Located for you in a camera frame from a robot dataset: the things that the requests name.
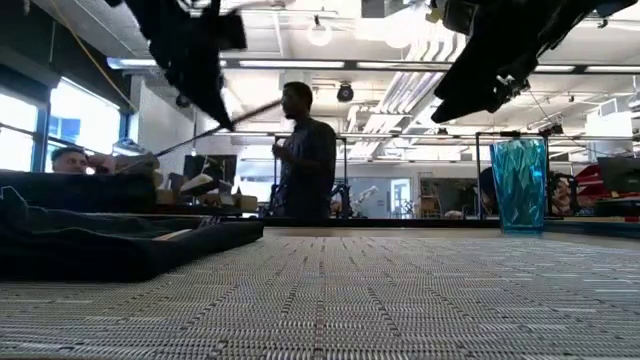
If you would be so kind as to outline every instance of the computer monitor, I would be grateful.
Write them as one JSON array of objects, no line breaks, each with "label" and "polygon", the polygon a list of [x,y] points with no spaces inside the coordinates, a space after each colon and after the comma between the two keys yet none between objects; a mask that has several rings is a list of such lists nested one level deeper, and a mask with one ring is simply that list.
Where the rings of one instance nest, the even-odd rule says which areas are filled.
[{"label": "computer monitor", "polygon": [[610,157],[598,158],[604,187],[618,193],[640,192],[640,159]]}]

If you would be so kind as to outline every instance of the black object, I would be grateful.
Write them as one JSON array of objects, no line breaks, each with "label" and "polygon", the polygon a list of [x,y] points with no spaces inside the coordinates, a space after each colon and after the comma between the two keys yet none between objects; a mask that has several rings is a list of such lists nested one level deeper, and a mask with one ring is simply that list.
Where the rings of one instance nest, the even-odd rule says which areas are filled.
[{"label": "black object", "polygon": [[619,193],[640,192],[640,159],[598,158],[604,187]]},{"label": "black object", "polygon": [[169,84],[223,128],[232,130],[220,94],[220,51],[247,48],[238,13],[220,16],[220,0],[211,1],[199,17],[191,17],[176,0],[106,1],[112,7],[123,2],[129,7]]},{"label": "black object", "polygon": [[188,97],[180,94],[176,96],[176,106],[179,108],[185,109],[191,106],[191,101],[189,100]]},{"label": "black object", "polygon": [[[4,280],[144,281],[204,255],[253,242],[263,231],[256,222],[149,221],[29,208],[10,188],[2,189],[0,203]],[[193,230],[154,240],[184,229]]]},{"label": "black object", "polygon": [[340,89],[338,89],[338,101],[339,102],[349,102],[353,100],[353,89],[351,88],[351,84],[342,84],[340,85]]},{"label": "black object", "polygon": [[545,232],[640,239],[640,224],[545,220]]},{"label": "black object", "polygon": [[77,212],[153,212],[156,189],[144,174],[71,175],[0,172],[0,187],[11,186],[30,206]]},{"label": "black object", "polygon": [[[640,159],[598,158],[604,187],[612,192],[640,192]],[[640,216],[640,197],[602,199],[596,202],[596,216]]]},{"label": "black object", "polygon": [[[464,51],[435,90],[443,123],[474,112],[496,112],[530,87],[538,58],[555,49],[580,21],[598,9],[609,16],[638,0],[434,0],[444,25],[469,35]],[[510,41],[514,32],[518,41]]]},{"label": "black object", "polygon": [[640,198],[603,199],[596,201],[596,216],[640,216]]}]

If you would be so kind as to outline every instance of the stick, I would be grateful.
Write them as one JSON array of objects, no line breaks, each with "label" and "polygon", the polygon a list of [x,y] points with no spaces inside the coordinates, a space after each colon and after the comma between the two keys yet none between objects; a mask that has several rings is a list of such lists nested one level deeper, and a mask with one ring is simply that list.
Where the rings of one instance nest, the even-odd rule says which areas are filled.
[{"label": "stick", "polygon": [[[274,101],[272,101],[272,102],[270,102],[268,104],[262,105],[259,108],[256,108],[256,109],[253,109],[251,111],[248,111],[248,112],[238,116],[237,118],[231,120],[231,125],[233,125],[235,127],[239,123],[244,122],[244,121],[246,121],[246,120],[248,120],[248,119],[250,119],[250,118],[252,118],[252,117],[254,117],[256,115],[262,114],[265,111],[271,110],[271,109],[275,108],[278,105],[280,105],[280,100],[274,100]],[[221,125],[218,125],[215,129],[211,129],[211,130],[205,131],[202,134],[196,135],[196,136],[192,137],[189,140],[186,140],[186,141],[183,141],[183,142],[178,143],[176,145],[173,145],[173,146],[171,146],[169,148],[166,148],[166,149],[164,149],[162,151],[158,151],[157,153],[153,154],[153,156],[155,156],[156,158],[159,158],[160,156],[167,155],[170,152],[173,152],[173,151],[175,151],[176,149],[178,149],[180,147],[188,145],[189,143],[191,143],[191,142],[193,142],[195,140],[198,140],[198,139],[201,139],[201,138],[204,138],[204,137],[207,137],[207,136],[214,135],[214,134],[220,132],[220,130],[222,130],[222,129],[224,129],[224,128]],[[129,166],[123,168],[123,169],[118,170],[116,173],[122,173],[124,171],[127,171],[127,170],[135,167],[135,166],[140,165],[141,163],[143,163],[143,162],[134,163],[134,164],[129,165]]]}]

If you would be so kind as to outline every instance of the security camera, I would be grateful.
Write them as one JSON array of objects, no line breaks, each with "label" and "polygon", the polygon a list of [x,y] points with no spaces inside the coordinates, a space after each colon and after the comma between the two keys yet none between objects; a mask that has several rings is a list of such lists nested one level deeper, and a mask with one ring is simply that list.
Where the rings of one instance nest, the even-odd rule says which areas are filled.
[{"label": "security camera", "polygon": [[188,108],[189,106],[191,106],[191,100],[189,100],[188,97],[180,94],[178,95],[178,97],[176,97],[176,105],[179,108]]},{"label": "security camera", "polygon": [[340,85],[340,89],[338,89],[338,101],[349,102],[351,100],[353,100],[353,89],[351,88],[351,84],[342,83]]}]

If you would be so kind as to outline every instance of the cable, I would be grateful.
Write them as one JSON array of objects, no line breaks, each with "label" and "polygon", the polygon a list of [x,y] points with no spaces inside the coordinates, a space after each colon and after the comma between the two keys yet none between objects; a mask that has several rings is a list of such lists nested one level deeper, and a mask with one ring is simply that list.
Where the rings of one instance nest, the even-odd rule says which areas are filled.
[{"label": "cable", "polygon": [[[549,117],[549,115],[547,115],[547,112],[546,112],[546,111],[544,111],[544,108],[542,107],[542,105],[540,104],[540,102],[538,101],[538,99],[535,97],[535,95],[533,95],[533,92],[532,92],[531,90],[529,90],[528,92],[529,92],[529,94],[531,95],[531,97],[533,98],[533,101],[535,101],[535,102],[536,102],[536,105],[538,105],[538,109],[540,109],[540,111],[541,111],[541,112],[542,112],[542,114],[544,115],[544,118],[545,118],[547,121],[551,121],[551,118]],[[573,139],[573,137],[571,137],[571,136],[569,136],[569,135],[567,135],[567,134],[565,134],[565,133],[563,133],[562,135],[564,135],[564,136],[568,137],[568,138],[569,138],[569,141],[571,141],[572,143],[574,143],[574,144],[575,144],[577,147],[579,147],[579,148],[582,148],[582,149],[585,149],[585,150],[587,150],[587,151],[590,151],[590,152],[592,152],[592,153],[594,153],[594,154],[596,154],[596,155],[604,155],[604,156],[606,156],[606,157],[612,157],[612,156],[611,156],[611,154],[609,154],[609,153],[605,153],[605,152],[602,152],[602,151],[598,151],[598,150],[590,149],[590,148],[588,148],[588,147],[586,147],[586,146],[584,146],[584,145],[582,145],[582,144],[578,143],[577,141],[575,141],[575,140]],[[628,150],[627,150],[626,152],[621,153],[621,154],[616,154],[616,155],[614,155],[613,157],[621,157],[621,156],[624,156],[624,155],[629,154],[629,153],[633,154],[633,151],[628,151]]]},{"label": "cable", "polygon": [[131,107],[131,109],[134,112],[138,112],[138,107],[133,105],[133,103],[131,102],[131,100],[129,100],[129,98],[122,93],[122,91],[120,91],[120,89],[118,88],[118,86],[113,82],[113,80],[111,80],[111,78],[109,77],[109,75],[104,71],[104,69],[102,69],[102,67],[100,66],[100,64],[98,63],[98,61],[93,57],[93,55],[91,55],[91,53],[89,52],[89,50],[87,49],[87,47],[82,43],[82,40],[80,39],[80,37],[78,37],[78,35],[75,33],[75,31],[73,31],[73,29],[71,28],[71,25],[69,24],[69,21],[67,20],[67,18],[62,15],[62,11],[60,11],[60,8],[58,8],[58,5],[56,4],[56,0],[49,0],[49,2],[51,3],[51,5],[53,6],[53,9],[55,10],[56,14],[58,15],[58,17],[60,17],[60,19],[62,20],[62,22],[64,23],[64,26],[66,26],[66,28],[69,30],[69,32],[71,33],[71,36],[73,36],[73,38],[76,40],[76,42],[78,43],[78,45],[80,45],[80,48],[82,49],[82,51],[87,55],[87,57],[89,58],[89,60],[91,60],[91,62],[93,63],[93,65],[95,65],[95,67],[98,69],[98,71],[100,71],[100,73],[102,74],[102,76],[107,80],[107,82],[109,83],[109,85],[111,85],[111,87],[118,92],[118,95],[120,95],[120,97],[122,97],[122,99],[124,101],[127,102],[127,104]]}]

